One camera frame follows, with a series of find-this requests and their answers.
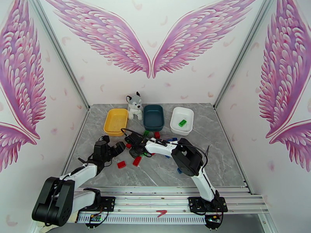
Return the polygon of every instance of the plastic tray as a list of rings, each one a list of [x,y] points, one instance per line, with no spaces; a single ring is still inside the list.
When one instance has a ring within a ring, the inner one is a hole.
[[[106,117],[104,131],[109,136],[122,136],[121,128],[126,128],[128,111],[124,108],[111,109]]]
[[[171,131],[181,136],[187,136],[192,131],[194,112],[189,108],[176,107],[171,118]],[[179,123],[186,120],[187,123],[180,127]]]
[[[160,105],[147,105],[143,109],[143,125],[148,131],[161,131],[164,127],[163,108]]]

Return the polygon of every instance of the floor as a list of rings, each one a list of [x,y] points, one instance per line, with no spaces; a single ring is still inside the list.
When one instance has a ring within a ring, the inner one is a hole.
[[[96,232],[106,233],[207,233],[210,232],[204,225],[117,225],[117,224],[102,224],[95,229]],[[84,224],[72,224],[67,223],[62,227],[58,227],[51,230],[51,233],[89,233],[87,227]],[[243,214],[243,215],[225,215],[224,221],[221,227],[216,233],[264,233],[262,225],[257,215],[255,214]]]
[[[211,104],[161,104],[161,106],[165,118],[165,126],[160,132],[162,139],[181,137],[170,131],[169,123],[173,109],[177,106],[192,109],[194,111],[193,130],[186,138],[203,150],[210,145],[205,170],[212,184],[214,186],[244,186],[243,177]],[[95,142],[105,135],[103,126],[106,115],[112,108],[127,108],[127,104],[95,104],[91,107],[68,171],[81,166],[78,157],[86,160],[92,154]],[[127,128],[139,133],[145,130],[142,121],[138,121],[137,117],[134,120],[128,120]],[[118,141],[124,141],[124,136],[110,137],[110,145]],[[118,169],[117,163],[121,161],[125,161],[127,166]],[[104,168],[98,176],[83,186],[94,188],[101,186],[194,186],[190,177],[178,173],[172,158],[156,154],[152,158],[143,157],[138,167],[133,166],[132,162],[133,158],[126,149],[114,158],[110,167]]]

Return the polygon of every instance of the blue plastic tray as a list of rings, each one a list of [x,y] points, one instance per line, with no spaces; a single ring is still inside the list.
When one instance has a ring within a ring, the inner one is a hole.
[[[143,125],[148,131],[161,131],[164,127],[163,108],[156,104],[145,106],[143,109]]]

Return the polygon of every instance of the feather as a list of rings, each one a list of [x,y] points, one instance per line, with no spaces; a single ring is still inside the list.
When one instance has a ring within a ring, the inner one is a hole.
[[[0,172],[12,161],[17,161],[18,151],[23,144],[37,144],[24,130],[17,126],[0,122]]]
[[[152,60],[152,76],[159,71],[170,73],[212,48],[232,31],[255,0],[223,0],[203,6],[182,16],[171,28]]]
[[[311,119],[296,122],[283,128],[278,135],[270,140],[270,144],[277,141],[285,144],[289,150],[290,160],[300,164],[302,168],[306,168],[308,172],[311,170]]]
[[[0,34],[0,83],[18,124],[39,139],[45,96],[40,45],[26,0],[15,0]]]
[[[120,16],[77,0],[46,0],[60,21],[91,49],[124,71],[143,71],[150,77],[150,60],[137,36]]]
[[[261,117],[270,123],[266,137],[277,134],[291,119],[310,79],[311,38],[293,0],[277,0],[268,26],[262,65]]]

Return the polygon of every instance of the white plastic tray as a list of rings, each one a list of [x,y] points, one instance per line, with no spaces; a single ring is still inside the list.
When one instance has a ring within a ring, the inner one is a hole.
[[[192,131],[194,112],[189,108],[175,107],[171,118],[171,131],[181,136],[187,136]],[[187,123],[180,127],[179,123],[186,120]]]

